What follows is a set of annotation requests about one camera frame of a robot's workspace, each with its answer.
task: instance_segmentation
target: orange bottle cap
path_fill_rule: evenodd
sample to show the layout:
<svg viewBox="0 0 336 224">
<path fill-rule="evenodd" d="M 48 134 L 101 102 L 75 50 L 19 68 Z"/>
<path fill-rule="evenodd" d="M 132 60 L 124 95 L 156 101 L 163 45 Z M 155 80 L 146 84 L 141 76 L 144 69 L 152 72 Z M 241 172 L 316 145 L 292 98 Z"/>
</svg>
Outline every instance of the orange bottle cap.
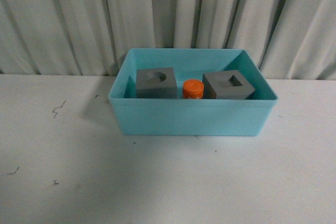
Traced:
<svg viewBox="0 0 336 224">
<path fill-rule="evenodd" d="M 183 83 L 183 98 L 202 99 L 203 91 L 204 84 L 199 80 L 190 79 Z"/>
</svg>

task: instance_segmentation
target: white curtain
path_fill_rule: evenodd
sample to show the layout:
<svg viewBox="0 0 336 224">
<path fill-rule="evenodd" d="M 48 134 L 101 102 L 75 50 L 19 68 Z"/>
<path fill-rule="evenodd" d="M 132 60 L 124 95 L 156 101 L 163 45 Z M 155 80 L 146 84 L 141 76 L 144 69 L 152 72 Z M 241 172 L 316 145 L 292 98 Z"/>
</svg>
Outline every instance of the white curtain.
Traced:
<svg viewBox="0 0 336 224">
<path fill-rule="evenodd" d="M 0 72 L 116 75 L 130 48 L 246 49 L 266 78 L 336 79 L 336 0 L 0 0 Z"/>
</svg>

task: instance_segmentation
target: light blue plastic bin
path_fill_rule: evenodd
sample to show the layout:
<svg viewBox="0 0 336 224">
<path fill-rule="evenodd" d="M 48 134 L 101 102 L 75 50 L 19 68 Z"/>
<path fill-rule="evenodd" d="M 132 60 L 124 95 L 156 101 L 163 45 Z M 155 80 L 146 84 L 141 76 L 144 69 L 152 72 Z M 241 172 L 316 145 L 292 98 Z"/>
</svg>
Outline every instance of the light blue plastic bin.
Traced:
<svg viewBox="0 0 336 224">
<path fill-rule="evenodd" d="M 256 89 L 253 100 L 137 99 L 137 69 L 173 67 L 179 97 L 187 79 L 203 73 L 239 70 Z M 259 134 L 278 97 L 244 50 L 131 49 L 109 93 L 125 134 L 217 135 Z"/>
</svg>

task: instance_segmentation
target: table surface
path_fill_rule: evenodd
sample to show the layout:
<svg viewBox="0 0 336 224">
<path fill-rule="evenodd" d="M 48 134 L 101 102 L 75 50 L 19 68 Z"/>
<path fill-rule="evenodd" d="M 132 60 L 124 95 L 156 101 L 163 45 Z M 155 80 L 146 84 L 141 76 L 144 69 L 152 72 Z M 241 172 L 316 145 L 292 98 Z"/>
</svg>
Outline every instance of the table surface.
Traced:
<svg viewBox="0 0 336 224">
<path fill-rule="evenodd" d="M 113 81 L 0 75 L 0 223 L 336 223 L 336 81 L 255 137 L 123 135 Z"/>
</svg>

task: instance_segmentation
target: cube with square hole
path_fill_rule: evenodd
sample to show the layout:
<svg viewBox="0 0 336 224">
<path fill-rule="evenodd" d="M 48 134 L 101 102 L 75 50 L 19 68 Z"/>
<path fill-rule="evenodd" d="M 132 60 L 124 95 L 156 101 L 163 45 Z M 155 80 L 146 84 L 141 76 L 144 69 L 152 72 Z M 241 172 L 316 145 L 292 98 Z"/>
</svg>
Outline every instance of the cube with square hole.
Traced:
<svg viewBox="0 0 336 224">
<path fill-rule="evenodd" d="M 138 69 L 136 75 L 137 98 L 177 98 L 173 68 Z"/>
<path fill-rule="evenodd" d="M 203 74 L 203 99 L 252 99 L 255 88 L 238 70 Z"/>
</svg>

